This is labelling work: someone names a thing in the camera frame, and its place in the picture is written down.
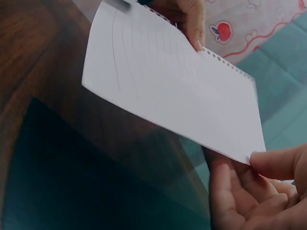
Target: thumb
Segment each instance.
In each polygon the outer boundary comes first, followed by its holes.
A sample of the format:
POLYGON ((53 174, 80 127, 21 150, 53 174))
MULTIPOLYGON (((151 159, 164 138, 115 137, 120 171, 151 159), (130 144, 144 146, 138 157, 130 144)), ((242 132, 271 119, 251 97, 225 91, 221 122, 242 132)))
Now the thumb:
POLYGON ((295 179, 301 199, 307 196, 307 144, 289 149, 253 153, 250 165, 254 171, 270 179, 295 179))
POLYGON ((196 51, 205 46, 203 0, 178 0, 178 7, 186 14, 186 36, 196 51))
POLYGON ((296 164, 300 155, 301 146, 272 150, 267 152, 254 152, 250 157, 250 165, 259 174, 277 180, 294 179, 296 164))

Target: hand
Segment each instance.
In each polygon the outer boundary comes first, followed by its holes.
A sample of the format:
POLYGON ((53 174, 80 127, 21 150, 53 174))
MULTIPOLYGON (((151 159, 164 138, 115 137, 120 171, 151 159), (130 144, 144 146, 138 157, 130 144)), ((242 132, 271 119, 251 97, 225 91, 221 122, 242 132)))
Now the hand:
POLYGON ((306 229, 307 145, 253 153, 252 167, 212 152, 206 158, 217 229, 306 229), (278 181, 291 179, 296 187, 278 181))
POLYGON ((148 4, 187 36, 196 51, 205 46, 204 0, 154 0, 148 4))

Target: paper sheet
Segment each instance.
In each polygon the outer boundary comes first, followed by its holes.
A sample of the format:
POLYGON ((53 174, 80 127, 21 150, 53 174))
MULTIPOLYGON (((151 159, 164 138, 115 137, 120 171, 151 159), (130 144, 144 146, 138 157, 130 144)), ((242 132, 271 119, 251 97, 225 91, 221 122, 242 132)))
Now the paper sheet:
POLYGON ((254 81, 210 50, 196 52, 167 19, 134 2, 103 1, 83 86, 203 146, 249 164, 265 151, 254 81))

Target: human hand holding paper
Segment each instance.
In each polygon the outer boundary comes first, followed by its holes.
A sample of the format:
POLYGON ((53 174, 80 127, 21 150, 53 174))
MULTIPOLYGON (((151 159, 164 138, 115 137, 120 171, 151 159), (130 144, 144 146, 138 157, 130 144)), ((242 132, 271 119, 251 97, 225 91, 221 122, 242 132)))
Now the human hand holding paper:
POLYGON ((153 0, 149 7, 159 12, 185 34, 195 50, 205 46, 205 16, 203 0, 153 0))

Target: bed sheet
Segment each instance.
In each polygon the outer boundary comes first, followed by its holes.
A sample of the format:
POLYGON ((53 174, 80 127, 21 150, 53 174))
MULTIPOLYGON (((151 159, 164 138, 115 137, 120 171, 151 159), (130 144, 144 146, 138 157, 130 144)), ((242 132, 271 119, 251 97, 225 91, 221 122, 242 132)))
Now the bed sheet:
POLYGON ((205 1, 206 46, 234 64, 306 10, 306 0, 205 1))

